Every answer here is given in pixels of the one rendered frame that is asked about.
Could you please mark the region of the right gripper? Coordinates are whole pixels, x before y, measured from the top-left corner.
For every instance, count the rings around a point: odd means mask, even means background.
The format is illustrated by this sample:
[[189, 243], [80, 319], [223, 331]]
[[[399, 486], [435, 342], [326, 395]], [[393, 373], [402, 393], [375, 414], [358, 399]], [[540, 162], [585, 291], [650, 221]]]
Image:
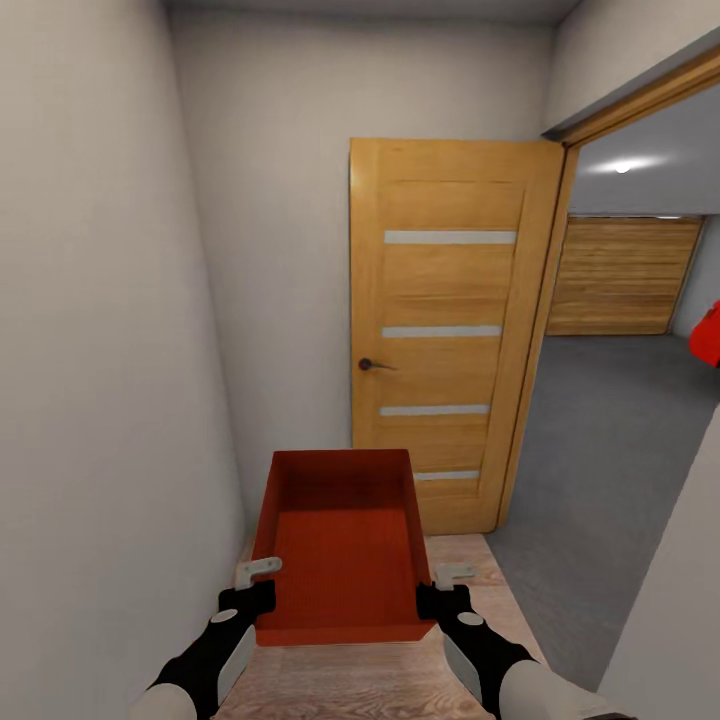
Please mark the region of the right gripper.
[[420, 584], [416, 588], [417, 615], [421, 619], [436, 619], [440, 625], [440, 612], [446, 602], [460, 602], [471, 606], [469, 588], [465, 584], [453, 585], [454, 591], [441, 591], [433, 585]]

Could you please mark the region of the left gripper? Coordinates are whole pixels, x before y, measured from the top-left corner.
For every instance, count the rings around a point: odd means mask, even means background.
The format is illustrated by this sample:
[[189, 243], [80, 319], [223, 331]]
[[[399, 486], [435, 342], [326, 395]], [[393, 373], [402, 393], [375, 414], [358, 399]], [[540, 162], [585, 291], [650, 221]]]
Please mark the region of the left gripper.
[[246, 599], [251, 602], [255, 610], [255, 617], [263, 613], [270, 613], [276, 608], [275, 580], [267, 580], [255, 583], [249, 589], [236, 591], [235, 589], [226, 589], [219, 596], [219, 607], [230, 605], [233, 601]]

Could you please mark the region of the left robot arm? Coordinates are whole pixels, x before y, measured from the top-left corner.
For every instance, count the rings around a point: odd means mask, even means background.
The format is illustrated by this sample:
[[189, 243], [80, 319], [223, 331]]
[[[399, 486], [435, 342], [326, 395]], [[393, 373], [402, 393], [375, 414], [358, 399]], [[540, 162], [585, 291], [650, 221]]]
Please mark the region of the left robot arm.
[[276, 608], [275, 580], [254, 576], [282, 568], [280, 557], [242, 562], [234, 589], [219, 596], [219, 611], [208, 631], [181, 655], [165, 663], [161, 675], [116, 720], [209, 720], [249, 664], [255, 648], [255, 617]]

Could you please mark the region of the storage box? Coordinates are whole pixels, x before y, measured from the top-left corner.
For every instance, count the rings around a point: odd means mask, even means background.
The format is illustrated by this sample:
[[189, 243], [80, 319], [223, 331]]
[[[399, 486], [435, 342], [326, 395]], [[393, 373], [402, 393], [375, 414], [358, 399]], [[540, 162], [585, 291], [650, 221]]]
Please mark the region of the storage box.
[[421, 641], [430, 587], [409, 449], [275, 451], [251, 561], [280, 557], [259, 647]]

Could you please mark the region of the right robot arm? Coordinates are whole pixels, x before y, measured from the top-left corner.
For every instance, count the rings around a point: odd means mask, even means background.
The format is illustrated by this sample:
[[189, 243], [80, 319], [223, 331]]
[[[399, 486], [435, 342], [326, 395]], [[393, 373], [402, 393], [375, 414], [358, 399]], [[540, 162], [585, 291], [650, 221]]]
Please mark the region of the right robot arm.
[[452, 581], [476, 577], [474, 563], [437, 564], [434, 572], [438, 581], [416, 588], [417, 615], [437, 620], [449, 667], [497, 720], [641, 720], [559, 677], [520, 643], [489, 629], [471, 607], [469, 588]]

